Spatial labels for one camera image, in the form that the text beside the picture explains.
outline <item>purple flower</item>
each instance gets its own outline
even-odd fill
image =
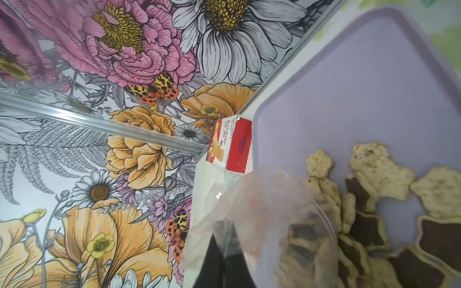
[[[166,212],[168,209],[168,203],[163,197],[155,196],[152,201],[147,204],[149,212],[152,213],[149,218],[149,222],[154,223],[154,228],[160,232],[164,232],[166,228],[166,222],[169,219]]]
[[[136,190],[133,188],[128,187],[128,173],[123,174],[117,180],[117,191],[122,199],[129,203],[130,205],[136,206],[137,201],[135,198]]]

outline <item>red box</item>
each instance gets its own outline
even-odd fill
[[[207,161],[245,173],[251,146],[251,121],[238,116],[220,119],[212,135]]]

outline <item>metal edge strip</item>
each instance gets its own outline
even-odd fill
[[[92,115],[64,110],[21,95],[0,92],[0,106],[6,106],[34,116],[92,129],[110,135],[118,135],[145,143],[155,143],[162,147],[172,148],[183,152],[199,154],[202,150],[207,148],[204,144],[182,140],[173,136],[149,131],[124,123],[112,122]]]
[[[310,40],[323,28],[323,26],[330,20],[330,18],[339,10],[342,5],[339,5],[341,2],[346,2],[347,0],[334,0],[328,9],[322,13],[319,19],[306,31],[304,36],[298,41],[292,51],[285,56],[285,58],[280,62],[278,67],[269,75],[269,77],[261,84],[261,86],[256,90],[255,94],[248,99],[248,101],[243,105],[242,108],[237,112],[237,115],[242,115],[246,109],[253,103],[254,100],[269,86],[269,84],[276,78],[282,70],[288,65],[288,63],[299,54],[301,48],[308,44]]]

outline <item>purple cutting board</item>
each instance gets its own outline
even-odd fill
[[[352,146],[380,141],[417,177],[436,165],[461,171],[458,80],[401,10],[370,11],[259,107],[254,167],[306,177],[307,155],[322,148],[335,160],[330,178],[345,193]],[[381,199],[377,213],[395,250],[415,242],[425,211],[412,194],[406,202]]]

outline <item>orange flower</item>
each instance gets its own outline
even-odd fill
[[[152,278],[167,276],[171,280],[173,267],[168,262],[165,236],[155,231],[147,219],[130,224],[142,215],[142,211],[136,208],[99,213],[103,206],[116,202],[116,199],[102,200],[91,208],[73,207],[67,211],[68,217],[62,220],[65,236],[58,234],[49,249],[56,258],[46,263],[47,288],[61,288],[63,282],[67,287],[70,282],[78,280],[78,275],[83,283],[89,274],[83,288],[107,287],[115,275],[125,275],[130,269],[136,272],[138,288],[142,288],[147,272]],[[48,240],[55,233],[49,230]],[[92,241],[100,239],[101,234],[106,235],[104,239],[108,239],[110,247],[95,256]],[[93,251],[90,252],[88,247],[91,246]],[[79,263],[83,264],[80,274],[77,270]],[[21,287],[41,287],[41,271],[41,265],[35,266],[33,276]]]
[[[241,85],[207,84],[194,91],[194,96],[181,101],[181,105],[188,109],[183,114],[198,119],[192,125],[210,134],[216,119],[237,114],[254,92]]]
[[[34,265],[42,252],[33,235],[20,242],[26,234],[25,223],[11,220],[0,223],[0,283],[2,287],[22,287],[34,274]]]
[[[135,106],[124,111],[115,111],[110,115],[115,122],[176,136],[175,123],[171,121],[171,117],[155,110],[149,111]],[[173,169],[171,160],[165,156],[166,147],[118,136],[109,136],[107,144],[112,148],[106,156],[106,160],[109,161],[106,168],[111,171],[109,176],[118,178],[124,173],[129,173],[130,188],[142,189],[161,185],[165,180],[166,166]]]

